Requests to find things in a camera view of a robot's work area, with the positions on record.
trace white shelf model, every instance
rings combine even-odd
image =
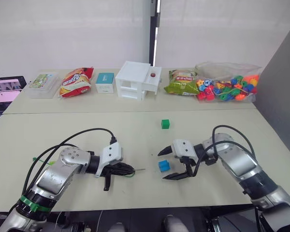
[[[126,61],[115,77],[119,97],[143,100],[147,91],[157,94],[161,67]]]

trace green snack bag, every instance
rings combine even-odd
[[[199,94],[196,72],[190,70],[170,70],[170,84],[164,90],[170,94],[197,95]]]

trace table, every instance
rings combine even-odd
[[[160,128],[161,119],[170,120],[169,130]],[[156,156],[159,151],[176,138],[199,144],[211,136],[218,124],[243,132],[263,169],[290,194],[290,152],[256,109],[14,114],[0,117],[0,211],[9,210],[20,197],[32,157],[78,131],[94,127],[110,129],[124,149],[123,161],[146,170],[132,178],[115,176],[109,192],[103,191],[104,178],[76,175],[55,211],[250,203],[220,161],[212,166],[201,164],[196,177],[179,181],[161,178]],[[228,132],[247,147],[237,134],[227,129],[220,131]],[[71,143],[98,152],[109,140],[108,133],[93,131]]]
[[[62,99],[56,93],[53,99],[30,99],[22,91],[12,102],[5,114],[24,113],[88,113],[88,112],[147,112],[147,111],[193,111],[216,109],[255,109],[252,103],[243,102],[199,102],[196,97],[167,94],[163,87],[169,84],[169,70],[162,69],[157,95],[149,92],[144,101],[119,98],[114,94],[98,94],[95,82],[99,73],[118,73],[119,69],[95,69],[91,80],[92,88],[84,94]],[[59,72],[63,78],[71,70],[42,70]]]

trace chip bag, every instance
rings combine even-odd
[[[177,95],[197,95],[199,94],[196,72],[190,70],[170,70],[170,84],[164,87],[167,93]]]
[[[66,98],[85,93],[91,88],[92,73],[93,68],[79,68],[68,73],[62,81],[59,95]]]

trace plastic container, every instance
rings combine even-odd
[[[32,99],[50,99],[60,86],[57,72],[41,72],[26,88],[26,94]]]

